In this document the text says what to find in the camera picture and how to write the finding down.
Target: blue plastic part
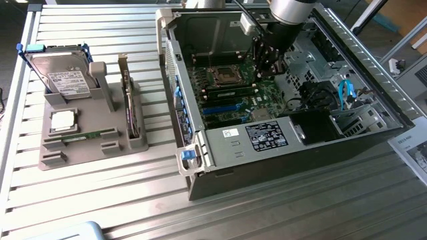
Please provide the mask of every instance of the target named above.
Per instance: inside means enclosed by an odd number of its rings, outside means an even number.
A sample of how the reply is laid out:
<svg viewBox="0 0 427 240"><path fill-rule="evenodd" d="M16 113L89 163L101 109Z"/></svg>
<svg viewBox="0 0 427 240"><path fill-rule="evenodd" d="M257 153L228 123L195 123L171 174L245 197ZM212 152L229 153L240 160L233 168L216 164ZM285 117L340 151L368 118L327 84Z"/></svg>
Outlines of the blue plastic part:
<svg viewBox="0 0 427 240"><path fill-rule="evenodd" d="M26 240L64 240L78 236L84 240L105 240L101 228L93 221L86 221L78 225L66 227Z"/></svg>
<svg viewBox="0 0 427 240"><path fill-rule="evenodd" d="M17 43L16 44L16 50L17 50L17 55L20 55L20 57L24 59L24 61L26 62L26 59L24 57L24 52L22 52L22 48L24 48L24 45Z"/></svg>
<svg viewBox="0 0 427 240"><path fill-rule="evenodd" d="M203 108L201 112L204 115L209 115L209 114L233 112L233 111L237 111L239 108L240 108L239 104L232 106L215 106L215 107Z"/></svg>
<svg viewBox="0 0 427 240"><path fill-rule="evenodd" d="M248 117L249 117L249 115L240 117L240 119L241 119L241 123L243 123L243 124L247 122Z"/></svg>
<svg viewBox="0 0 427 240"><path fill-rule="evenodd" d="M86 43L84 43L81 45L81 48L84 49L85 57L86 57L88 62L92 63L93 59L92 59L92 55L90 55L90 51L89 51L89 45Z"/></svg>
<svg viewBox="0 0 427 240"><path fill-rule="evenodd" d="M195 150L185 150L180 153L181 160L191 160L196 158L196 151Z"/></svg>
<svg viewBox="0 0 427 240"><path fill-rule="evenodd" d="M177 87L175 88L175 97L179 96L179 92L180 92L180 86L177 86Z"/></svg>
<svg viewBox="0 0 427 240"><path fill-rule="evenodd" d="M347 94L347 98L348 97L356 98L355 86L353 86L352 82L348 79L344 79L337 84L337 97L339 97L339 101L340 101L340 110L341 111L344 110L344 96L343 96L344 85L347 85L347 93L345 93Z"/></svg>
<svg viewBox="0 0 427 240"><path fill-rule="evenodd" d="M44 44L29 44L26 45L25 52L26 53L42 53L46 47Z"/></svg>

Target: floor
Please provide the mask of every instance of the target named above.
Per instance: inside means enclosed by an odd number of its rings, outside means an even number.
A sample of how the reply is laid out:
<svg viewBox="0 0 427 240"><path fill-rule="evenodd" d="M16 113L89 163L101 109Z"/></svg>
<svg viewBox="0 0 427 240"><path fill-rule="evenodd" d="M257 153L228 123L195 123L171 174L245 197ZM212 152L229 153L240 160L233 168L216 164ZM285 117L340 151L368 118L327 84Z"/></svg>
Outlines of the floor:
<svg viewBox="0 0 427 240"><path fill-rule="evenodd" d="M136 0L109 0L109 1L78 1L78 0L57 0L58 3L62 4L78 4L78 3L104 3L104 4L121 4L125 2L129 3L140 3L141 1ZM367 8L368 4L365 1L357 0L320 0L319 1L325 7L332 8L336 12L337 16L344 19L349 13L351 8L356 4L347 20L345 24L348 27L356 22L360 14L363 13L364 9ZM13 77L13 69L16 63L16 43L20 42L24 21L25 21L25 11L26 11L26 4L17 4L13 5L10 3L0 2L0 88L2 89L2 97L5 99L9 95L9 87ZM388 50L393 47L393 45L401 39L401 36L391 32L388 29L381 27L375 21L371 21L364 28L363 32L359 35L359 38L367 48L371 50L373 56L379 59L380 57L388 52ZM409 66L420 57L420 54L416 50L411 49L411 46L407 45L395 55L397 60L404 59L405 65Z"/></svg>

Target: hard drive label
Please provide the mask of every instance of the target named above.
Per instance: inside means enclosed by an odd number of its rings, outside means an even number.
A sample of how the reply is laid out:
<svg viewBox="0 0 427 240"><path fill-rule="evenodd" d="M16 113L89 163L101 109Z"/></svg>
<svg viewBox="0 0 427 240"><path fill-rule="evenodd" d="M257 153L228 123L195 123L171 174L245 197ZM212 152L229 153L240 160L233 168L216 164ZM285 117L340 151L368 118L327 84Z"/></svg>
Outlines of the hard drive label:
<svg viewBox="0 0 427 240"><path fill-rule="evenodd" d="M46 75L61 95L86 94L89 92L81 71L54 72Z"/></svg>
<svg viewBox="0 0 427 240"><path fill-rule="evenodd" d="M255 151L261 152L288 145L288 141L276 121L245 127Z"/></svg>

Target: white label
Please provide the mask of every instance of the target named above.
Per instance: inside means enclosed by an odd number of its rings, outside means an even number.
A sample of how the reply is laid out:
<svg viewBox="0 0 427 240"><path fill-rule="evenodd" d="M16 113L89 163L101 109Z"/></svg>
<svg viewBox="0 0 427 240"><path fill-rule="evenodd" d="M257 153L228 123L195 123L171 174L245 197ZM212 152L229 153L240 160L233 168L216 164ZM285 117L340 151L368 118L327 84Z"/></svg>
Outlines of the white label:
<svg viewBox="0 0 427 240"><path fill-rule="evenodd" d="M221 134L224 134L224 138L239 136L237 128L223 130Z"/></svg>
<svg viewBox="0 0 427 240"><path fill-rule="evenodd" d="M240 26L240 21L231 21L229 22L229 27L239 27Z"/></svg>
<svg viewBox="0 0 427 240"><path fill-rule="evenodd" d="M62 142L64 142L64 143L69 143L69 142L80 141L80 140L85 140L85 139L86 139L85 136L80 136L80 137L74 137L74 138L65 139L65 140L62 140Z"/></svg>
<svg viewBox="0 0 427 240"><path fill-rule="evenodd" d="M236 93L235 92L228 92L228 93L220 93L220 94L217 94L216 96L217 97L224 97L224 96L232 96L232 95L235 95Z"/></svg>
<svg viewBox="0 0 427 240"><path fill-rule="evenodd" d="M54 72L46 75L61 95L86 94L89 92L81 71Z"/></svg>

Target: metal workbench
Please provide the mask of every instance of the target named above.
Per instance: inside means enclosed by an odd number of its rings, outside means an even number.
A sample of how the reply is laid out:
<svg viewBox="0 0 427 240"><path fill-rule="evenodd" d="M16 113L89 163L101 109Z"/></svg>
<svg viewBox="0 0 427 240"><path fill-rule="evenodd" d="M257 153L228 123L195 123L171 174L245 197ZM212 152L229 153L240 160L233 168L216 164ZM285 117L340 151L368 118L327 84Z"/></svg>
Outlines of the metal workbench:
<svg viewBox="0 0 427 240"><path fill-rule="evenodd" d="M117 53L128 53L150 148L40 171L44 86L17 58L0 136L1 239L85 221L98 223L108 239L424 238L427 188L387 144L339 164L188 201L156 56L163 6L45 5L28 13L21 43L84 41L93 60L106 63L108 82L120 80Z"/></svg>

